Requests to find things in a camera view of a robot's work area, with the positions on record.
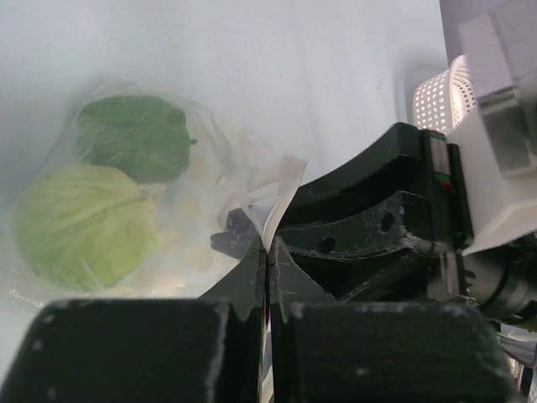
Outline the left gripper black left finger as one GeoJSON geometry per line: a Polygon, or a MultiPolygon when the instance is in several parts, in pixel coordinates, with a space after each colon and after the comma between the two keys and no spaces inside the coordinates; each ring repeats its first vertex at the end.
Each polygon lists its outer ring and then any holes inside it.
{"type": "Polygon", "coordinates": [[[55,301],[32,321],[4,402],[258,402],[266,254],[195,299],[55,301]]]}

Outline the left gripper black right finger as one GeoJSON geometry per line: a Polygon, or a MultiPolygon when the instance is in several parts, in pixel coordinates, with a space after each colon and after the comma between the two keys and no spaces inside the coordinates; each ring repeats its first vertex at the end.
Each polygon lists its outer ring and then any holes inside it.
{"type": "Polygon", "coordinates": [[[277,402],[519,402],[492,326],[441,302],[335,301],[280,238],[268,264],[277,402]]]}

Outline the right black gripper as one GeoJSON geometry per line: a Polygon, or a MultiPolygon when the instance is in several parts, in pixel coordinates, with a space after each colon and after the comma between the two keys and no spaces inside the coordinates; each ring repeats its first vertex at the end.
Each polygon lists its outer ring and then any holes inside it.
{"type": "Polygon", "coordinates": [[[442,133],[394,124],[361,154],[300,186],[279,226],[270,251],[273,297],[423,301],[427,292],[468,292],[462,250],[474,233],[461,152],[442,133]],[[432,228],[439,260],[429,274],[432,228]]]}

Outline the light green fake fruit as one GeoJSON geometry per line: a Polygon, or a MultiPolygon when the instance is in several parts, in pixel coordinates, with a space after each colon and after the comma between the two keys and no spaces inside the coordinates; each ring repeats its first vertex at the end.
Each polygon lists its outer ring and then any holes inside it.
{"type": "Polygon", "coordinates": [[[156,206],[121,170],[75,164],[41,176],[25,191],[13,236],[36,275],[72,289],[109,288],[156,244],[156,206]]]}

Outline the clear polka dot zip bag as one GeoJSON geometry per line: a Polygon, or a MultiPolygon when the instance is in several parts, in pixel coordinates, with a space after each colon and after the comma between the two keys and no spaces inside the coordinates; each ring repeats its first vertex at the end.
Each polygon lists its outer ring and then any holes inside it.
{"type": "Polygon", "coordinates": [[[2,290],[37,308],[200,296],[271,245],[305,168],[197,102],[107,81],[2,213],[2,290]]]}

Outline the dark green fake pepper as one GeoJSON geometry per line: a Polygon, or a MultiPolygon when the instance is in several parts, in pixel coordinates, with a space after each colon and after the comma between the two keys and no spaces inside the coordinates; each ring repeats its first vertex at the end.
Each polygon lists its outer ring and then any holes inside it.
{"type": "Polygon", "coordinates": [[[106,97],[80,110],[76,145],[87,162],[118,168],[138,183],[175,181],[196,142],[186,124],[185,112],[161,97],[106,97]]]}

